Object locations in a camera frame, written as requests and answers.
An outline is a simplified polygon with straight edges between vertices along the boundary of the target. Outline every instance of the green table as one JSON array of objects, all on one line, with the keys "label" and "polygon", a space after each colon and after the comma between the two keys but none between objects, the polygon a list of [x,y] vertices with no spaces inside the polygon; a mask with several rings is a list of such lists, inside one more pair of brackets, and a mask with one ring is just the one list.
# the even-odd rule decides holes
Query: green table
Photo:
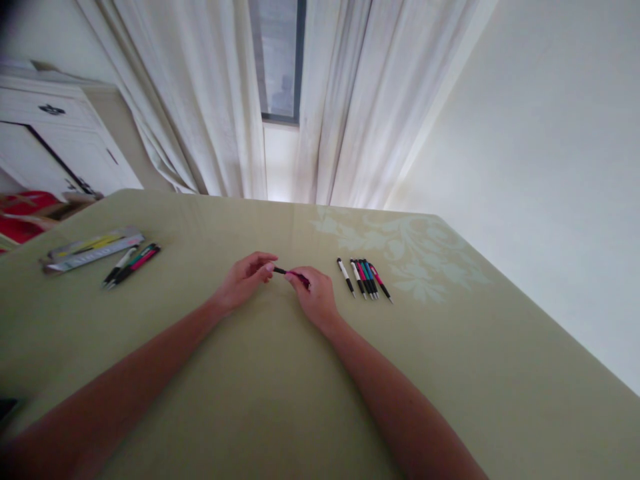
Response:
[{"label": "green table", "polygon": [[[163,251],[113,291],[99,286],[118,255],[40,272],[51,248],[125,225]],[[188,313],[254,250],[330,274],[344,318],[428,396],[490,478],[640,478],[640,399],[440,218],[155,191],[120,191],[0,257],[0,394],[27,399],[5,436]],[[395,305],[354,299],[338,256],[372,262]],[[102,477],[398,474],[276,276],[202,344]]]}]

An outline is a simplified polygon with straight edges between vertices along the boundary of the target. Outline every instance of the white pen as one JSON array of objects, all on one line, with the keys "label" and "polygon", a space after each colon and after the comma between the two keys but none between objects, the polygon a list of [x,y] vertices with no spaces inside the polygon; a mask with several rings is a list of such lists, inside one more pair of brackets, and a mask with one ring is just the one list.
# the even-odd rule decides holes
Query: white pen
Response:
[{"label": "white pen", "polygon": [[358,282],[358,287],[360,287],[360,292],[362,292],[362,296],[367,299],[367,294],[365,292],[365,288],[362,285],[362,279],[360,278],[360,274],[358,273],[358,267],[355,266],[355,260],[351,259],[351,268],[353,268],[353,273],[355,275],[355,279]]},{"label": "white pen", "polygon": [[345,270],[345,266],[342,264],[342,260],[340,259],[340,257],[338,257],[338,267],[340,267],[340,270],[342,270],[342,274],[345,276],[345,280],[347,281],[347,285],[349,286],[349,290],[351,290],[351,294],[353,295],[353,298],[355,298],[355,292],[353,291],[353,286],[351,284],[351,280],[349,280],[349,274]]},{"label": "white pen", "polygon": [[122,257],[120,261],[115,264],[115,267],[112,268],[112,270],[107,275],[107,278],[105,278],[104,282],[102,282],[102,288],[104,288],[111,280],[115,278],[115,276],[122,269],[122,267],[124,267],[127,264],[127,262],[129,261],[129,259],[131,258],[131,256],[136,250],[138,250],[138,245],[134,245],[129,250],[127,250],[127,252],[125,253],[125,256]]}]

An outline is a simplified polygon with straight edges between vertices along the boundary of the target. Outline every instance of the teal pen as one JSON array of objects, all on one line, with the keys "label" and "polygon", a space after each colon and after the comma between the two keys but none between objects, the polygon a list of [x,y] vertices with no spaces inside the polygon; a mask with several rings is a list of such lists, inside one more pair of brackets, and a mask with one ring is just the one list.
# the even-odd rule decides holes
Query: teal pen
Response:
[{"label": "teal pen", "polygon": [[367,285],[369,286],[369,294],[371,296],[372,299],[376,300],[378,297],[375,294],[375,290],[374,290],[374,285],[373,282],[371,281],[373,279],[373,277],[371,276],[371,272],[367,270],[367,265],[365,264],[365,261],[360,259],[358,260],[358,262],[360,262],[360,266],[362,266],[362,271],[365,273],[365,276],[367,278]]},{"label": "teal pen", "polygon": [[140,260],[142,257],[144,257],[146,254],[148,254],[151,250],[153,250],[156,247],[155,243],[150,243],[148,244],[143,250],[142,252],[140,252],[140,255],[138,255],[136,258],[134,258],[133,260],[131,260],[129,262],[129,264],[124,267],[122,270],[120,270],[118,272],[118,275],[109,282],[109,284],[107,285],[107,290],[110,290],[111,288],[113,288],[114,284],[116,282],[120,282],[120,280],[124,277],[124,276],[128,276],[129,275],[129,271],[131,270],[131,267],[135,265],[135,263]]},{"label": "teal pen", "polygon": [[373,287],[373,294],[375,295],[375,298],[378,299],[378,298],[380,298],[380,295],[378,295],[378,287],[375,286],[375,280],[373,278],[373,274],[371,273],[371,269],[369,268],[369,262],[367,261],[367,259],[364,259],[363,263],[365,264],[365,268],[367,270],[367,275],[369,276],[369,279],[371,280],[371,286]]}]

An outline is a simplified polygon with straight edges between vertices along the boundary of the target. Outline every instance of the curtain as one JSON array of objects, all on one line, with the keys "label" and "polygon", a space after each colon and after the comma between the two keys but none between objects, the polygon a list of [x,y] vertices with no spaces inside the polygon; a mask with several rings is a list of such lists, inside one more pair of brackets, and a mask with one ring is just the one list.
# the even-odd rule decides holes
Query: curtain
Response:
[{"label": "curtain", "polygon": [[477,0],[308,0],[295,200],[382,209]]},{"label": "curtain", "polygon": [[151,161],[180,191],[267,198],[247,0],[77,0]]}]

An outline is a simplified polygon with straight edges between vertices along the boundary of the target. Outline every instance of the window frame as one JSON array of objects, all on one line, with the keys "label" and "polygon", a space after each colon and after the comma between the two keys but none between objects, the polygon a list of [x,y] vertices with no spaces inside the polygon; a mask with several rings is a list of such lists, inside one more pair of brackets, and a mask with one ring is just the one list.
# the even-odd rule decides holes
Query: window frame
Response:
[{"label": "window frame", "polygon": [[300,124],[300,90],[302,88],[302,62],[305,50],[305,19],[307,16],[307,0],[298,0],[295,12],[295,67],[293,82],[293,116],[278,115],[276,113],[262,112],[262,120],[286,123],[288,125]]}]

